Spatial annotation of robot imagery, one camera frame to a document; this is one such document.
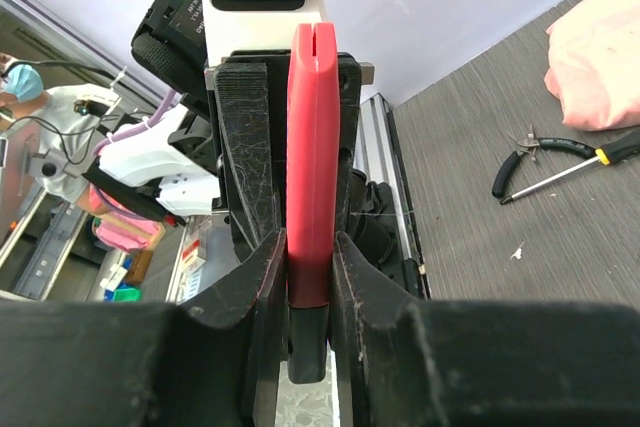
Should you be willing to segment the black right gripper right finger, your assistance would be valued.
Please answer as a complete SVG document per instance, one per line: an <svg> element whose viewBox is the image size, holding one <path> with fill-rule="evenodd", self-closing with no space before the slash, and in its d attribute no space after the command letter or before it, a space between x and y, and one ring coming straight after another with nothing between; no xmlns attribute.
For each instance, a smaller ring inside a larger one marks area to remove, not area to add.
<svg viewBox="0 0 640 427"><path fill-rule="evenodd" d="M345 426L639 422L639 315L631 308L421 300L342 233L331 302Z"/></svg>

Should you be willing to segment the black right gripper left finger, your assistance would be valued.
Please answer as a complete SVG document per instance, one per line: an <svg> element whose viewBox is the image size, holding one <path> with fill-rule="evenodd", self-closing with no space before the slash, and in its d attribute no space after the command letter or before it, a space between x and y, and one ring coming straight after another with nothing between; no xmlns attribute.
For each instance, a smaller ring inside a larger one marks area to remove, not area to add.
<svg viewBox="0 0 640 427"><path fill-rule="evenodd" d="M5 426L271 426L286 234L179 305L1 305Z"/></svg>

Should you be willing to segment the yellow black screwdriver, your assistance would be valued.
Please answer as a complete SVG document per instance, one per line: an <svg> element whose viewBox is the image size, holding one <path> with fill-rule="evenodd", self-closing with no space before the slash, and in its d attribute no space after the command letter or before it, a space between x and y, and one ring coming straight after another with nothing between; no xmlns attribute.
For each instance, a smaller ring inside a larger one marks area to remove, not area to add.
<svg viewBox="0 0 640 427"><path fill-rule="evenodd" d="M529 125L529 131L525 138L519 139L510 135L517 147L501 164L491 188L491 195L499 200L500 205L511 203L519 198L538 191L547 185L568 177L591 165L602 164L604 166L616 165L634 155L639 154L639 128L636 127L624 137L594 148L573 139L561 137L537 137L533 125ZM582 159L582 162L568 169L556 173L518 192L508 194L507 190L514 173L522 163L526 155L530 155L533 162L537 161L538 150L564 152Z"/></svg>

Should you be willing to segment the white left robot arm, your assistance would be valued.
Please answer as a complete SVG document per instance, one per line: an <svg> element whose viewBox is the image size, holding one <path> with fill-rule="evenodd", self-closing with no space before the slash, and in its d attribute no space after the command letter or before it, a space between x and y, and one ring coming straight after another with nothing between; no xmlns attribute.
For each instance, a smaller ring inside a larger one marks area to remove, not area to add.
<svg viewBox="0 0 640 427"><path fill-rule="evenodd" d="M295 278L323 277L348 230L362 86L325 0L154 0L131 54L170 92L106 129L86 171L116 246L221 213L239 260L274 241Z"/></svg>

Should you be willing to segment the black red pliers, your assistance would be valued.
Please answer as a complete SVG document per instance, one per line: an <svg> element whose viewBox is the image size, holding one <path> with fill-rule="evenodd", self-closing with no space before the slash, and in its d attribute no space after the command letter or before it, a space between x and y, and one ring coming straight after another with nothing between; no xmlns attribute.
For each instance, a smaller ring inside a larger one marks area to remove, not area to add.
<svg viewBox="0 0 640 427"><path fill-rule="evenodd" d="M302 24L287 89L286 229L290 380L325 377L340 139L335 29Z"/></svg>

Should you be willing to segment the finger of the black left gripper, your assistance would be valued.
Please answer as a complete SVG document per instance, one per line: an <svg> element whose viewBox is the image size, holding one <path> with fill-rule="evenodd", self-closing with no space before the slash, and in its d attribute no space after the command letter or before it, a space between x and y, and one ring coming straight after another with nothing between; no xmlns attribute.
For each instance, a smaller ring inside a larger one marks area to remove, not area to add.
<svg viewBox="0 0 640 427"><path fill-rule="evenodd" d="M361 93L361 67L348 53L338 54L340 142L335 230L344 231L349 217L349 185L354 161Z"/></svg>
<svg viewBox="0 0 640 427"><path fill-rule="evenodd" d="M267 67L225 63L213 72L224 180L236 255L247 257L278 228Z"/></svg>

